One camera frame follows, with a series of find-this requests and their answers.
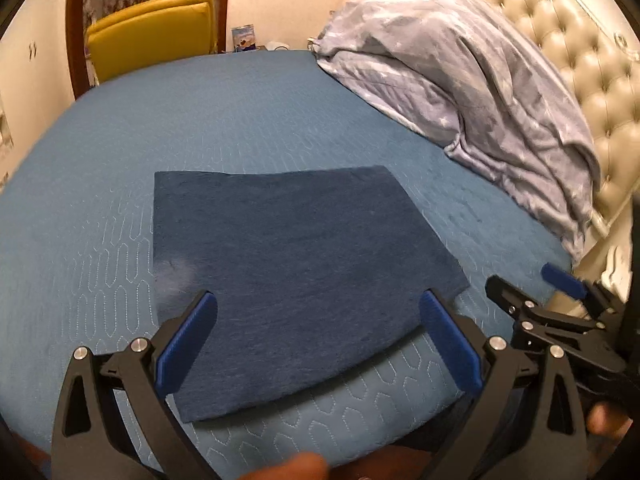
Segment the dark blue cloth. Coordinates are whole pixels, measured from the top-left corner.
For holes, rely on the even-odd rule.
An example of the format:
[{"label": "dark blue cloth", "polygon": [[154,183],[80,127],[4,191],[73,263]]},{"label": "dark blue cloth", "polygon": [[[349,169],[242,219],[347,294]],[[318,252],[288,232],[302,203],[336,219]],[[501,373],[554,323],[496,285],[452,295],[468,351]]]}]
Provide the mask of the dark blue cloth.
[{"label": "dark blue cloth", "polygon": [[156,173],[162,322],[200,288],[218,323],[175,402],[183,421],[324,381],[418,326],[418,299],[468,281],[384,167],[282,174]]}]

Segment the blue bedsheet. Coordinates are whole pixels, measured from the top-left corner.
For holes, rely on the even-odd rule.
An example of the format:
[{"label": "blue bedsheet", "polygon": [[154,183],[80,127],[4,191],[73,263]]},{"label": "blue bedsheet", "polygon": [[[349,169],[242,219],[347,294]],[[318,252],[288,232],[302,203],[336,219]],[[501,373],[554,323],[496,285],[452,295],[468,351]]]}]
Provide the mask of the blue bedsheet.
[{"label": "blue bedsheet", "polygon": [[[324,74],[307,52],[180,60],[84,95],[34,148],[0,196],[0,411],[49,447],[66,364],[79,344],[122,349],[157,329],[151,240],[154,172],[389,168],[471,288],[456,305],[487,334],[509,318],[484,297],[498,273],[548,298],[559,241],[499,189],[449,160]],[[296,450],[341,463],[417,427],[456,396],[428,337],[315,388],[188,426],[225,479]],[[154,462],[120,397],[136,447]]]}]

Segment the silver screw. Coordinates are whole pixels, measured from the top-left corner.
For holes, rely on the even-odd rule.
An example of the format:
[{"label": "silver screw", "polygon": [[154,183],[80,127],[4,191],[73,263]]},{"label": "silver screw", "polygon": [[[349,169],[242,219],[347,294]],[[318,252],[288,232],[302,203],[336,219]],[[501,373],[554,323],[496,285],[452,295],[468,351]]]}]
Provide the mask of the silver screw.
[{"label": "silver screw", "polygon": [[559,359],[562,356],[564,356],[564,350],[562,350],[562,347],[558,345],[551,345],[551,347],[549,348],[549,351],[551,352],[551,355],[556,359]]},{"label": "silver screw", "polygon": [[74,359],[78,359],[78,361],[80,359],[84,359],[87,357],[88,353],[89,351],[86,346],[79,346],[74,350]]},{"label": "silver screw", "polygon": [[494,335],[489,339],[489,346],[494,350],[504,350],[507,348],[507,342],[499,335]]},{"label": "silver screw", "polygon": [[148,342],[143,337],[137,337],[131,342],[131,349],[134,352],[142,352],[143,350],[146,350],[147,346]]}]

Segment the gray blanket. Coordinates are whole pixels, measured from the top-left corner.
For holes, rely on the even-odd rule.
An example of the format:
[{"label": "gray blanket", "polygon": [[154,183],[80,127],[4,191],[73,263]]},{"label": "gray blanket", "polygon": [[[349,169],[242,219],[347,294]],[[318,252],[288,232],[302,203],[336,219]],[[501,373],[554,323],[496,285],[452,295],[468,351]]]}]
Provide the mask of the gray blanket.
[{"label": "gray blanket", "polygon": [[578,259],[600,167],[574,96],[484,0],[351,0],[318,65],[505,190]]}]

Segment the tufted headboard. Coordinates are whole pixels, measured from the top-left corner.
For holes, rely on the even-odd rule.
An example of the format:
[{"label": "tufted headboard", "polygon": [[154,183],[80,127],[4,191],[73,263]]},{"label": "tufted headboard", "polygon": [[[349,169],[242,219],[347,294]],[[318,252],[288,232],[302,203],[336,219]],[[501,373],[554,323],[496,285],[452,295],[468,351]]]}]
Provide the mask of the tufted headboard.
[{"label": "tufted headboard", "polygon": [[486,0],[558,67],[589,123],[602,168],[593,226],[606,236],[640,184],[640,62],[577,0]]}]

